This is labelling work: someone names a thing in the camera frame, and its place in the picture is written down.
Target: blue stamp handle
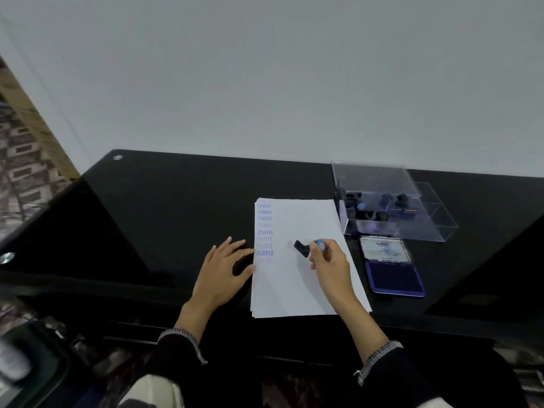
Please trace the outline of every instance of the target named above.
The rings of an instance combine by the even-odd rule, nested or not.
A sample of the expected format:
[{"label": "blue stamp handle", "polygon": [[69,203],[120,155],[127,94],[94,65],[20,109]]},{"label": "blue stamp handle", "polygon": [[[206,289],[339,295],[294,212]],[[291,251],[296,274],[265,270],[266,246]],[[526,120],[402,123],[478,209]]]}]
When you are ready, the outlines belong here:
[{"label": "blue stamp handle", "polygon": [[325,242],[323,240],[316,240],[316,245],[319,247],[319,250],[321,252],[325,252],[325,249],[327,249],[327,245],[325,245]]}]

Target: screw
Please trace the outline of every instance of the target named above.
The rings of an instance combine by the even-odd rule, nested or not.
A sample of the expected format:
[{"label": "screw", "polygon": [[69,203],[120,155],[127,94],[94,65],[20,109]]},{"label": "screw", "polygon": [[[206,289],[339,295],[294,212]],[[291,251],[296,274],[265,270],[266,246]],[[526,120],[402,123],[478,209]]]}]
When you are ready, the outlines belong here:
[{"label": "screw", "polygon": [[10,262],[15,257],[15,253],[8,252],[0,256],[0,265],[5,265],[7,262]]}]

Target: left hand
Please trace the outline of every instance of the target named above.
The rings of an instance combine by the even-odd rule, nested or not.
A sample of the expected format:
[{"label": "left hand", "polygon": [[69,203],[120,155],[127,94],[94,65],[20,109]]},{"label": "left hand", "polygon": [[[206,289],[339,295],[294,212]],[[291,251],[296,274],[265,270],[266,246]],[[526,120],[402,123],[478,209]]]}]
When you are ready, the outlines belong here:
[{"label": "left hand", "polygon": [[245,240],[234,243],[231,240],[228,237],[219,247],[214,245],[208,252],[193,289],[191,301],[199,303],[210,314],[230,301],[255,271],[255,265],[249,265],[239,276],[232,274],[235,263],[254,250],[236,250],[244,245]]}]

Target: acrylic box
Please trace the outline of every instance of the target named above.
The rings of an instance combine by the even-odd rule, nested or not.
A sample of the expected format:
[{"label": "acrylic box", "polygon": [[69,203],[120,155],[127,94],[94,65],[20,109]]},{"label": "acrylic box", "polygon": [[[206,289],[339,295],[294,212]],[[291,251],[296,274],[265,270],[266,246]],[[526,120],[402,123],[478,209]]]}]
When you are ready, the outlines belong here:
[{"label": "acrylic box", "polygon": [[446,241],[457,224],[429,183],[398,166],[332,163],[344,234]]}]

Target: white paper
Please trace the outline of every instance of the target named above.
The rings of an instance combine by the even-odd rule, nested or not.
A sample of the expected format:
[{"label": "white paper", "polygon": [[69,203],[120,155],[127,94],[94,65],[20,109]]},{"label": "white paper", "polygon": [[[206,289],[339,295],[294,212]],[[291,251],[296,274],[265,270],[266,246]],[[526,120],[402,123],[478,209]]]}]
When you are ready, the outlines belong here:
[{"label": "white paper", "polygon": [[370,311],[357,269],[340,228],[333,200],[264,199],[255,202],[256,266],[251,285],[254,318],[334,315],[310,261],[295,248],[315,239],[334,239],[348,258],[355,295]]}]

